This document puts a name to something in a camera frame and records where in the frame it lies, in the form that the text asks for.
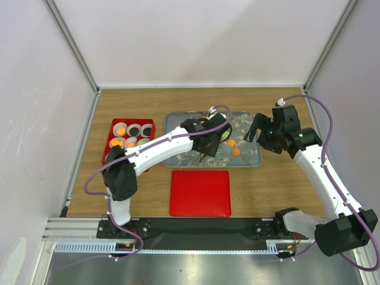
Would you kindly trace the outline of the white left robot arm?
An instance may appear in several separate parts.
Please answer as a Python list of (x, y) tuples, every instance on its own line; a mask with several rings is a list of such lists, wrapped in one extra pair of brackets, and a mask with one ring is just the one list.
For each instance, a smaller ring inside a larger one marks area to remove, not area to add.
[(126, 150), (113, 147), (107, 156), (103, 182), (109, 195), (109, 215), (113, 220), (110, 231), (118, 238), (130, 233), (131, 197), (136, 193), (137, 177), (162, 161), (182, 153), (196, 151), (214, 157), (222, 135), (231, 128), (232, 111), (225, 115), (217, 111), (219, 105), (208, 111), (206, 118), (187, 119), (166, 135)]

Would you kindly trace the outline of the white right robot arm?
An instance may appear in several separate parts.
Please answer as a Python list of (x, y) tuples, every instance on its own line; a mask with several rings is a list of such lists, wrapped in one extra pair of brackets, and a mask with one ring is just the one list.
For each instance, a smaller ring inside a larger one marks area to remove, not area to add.
[(256, 141), (273, 153), (287, 151), (309, 178), (322, 202), (323, 218), (305, 214), (298, 208), (275, 213), (274, 234), (282, 239), (294, 232), (315, 240), (330, 257), (366, 246), (378, 217), (365, 210), (349, 193), (336, 171), (329, 167), (324, 142), (313, 128), (302, 128), (297, 110), (280, 99), (272, 116), (257, 113), (245, 141)]

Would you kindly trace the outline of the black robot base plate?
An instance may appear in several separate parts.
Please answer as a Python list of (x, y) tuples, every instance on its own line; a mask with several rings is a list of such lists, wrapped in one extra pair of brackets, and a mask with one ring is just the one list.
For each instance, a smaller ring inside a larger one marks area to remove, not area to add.
[(123, 226), (136, 233), (146, 250), (254, 251), (268, 240), (297, 244), (300, 234), (280, 230), (272, 218), (132, 218)]

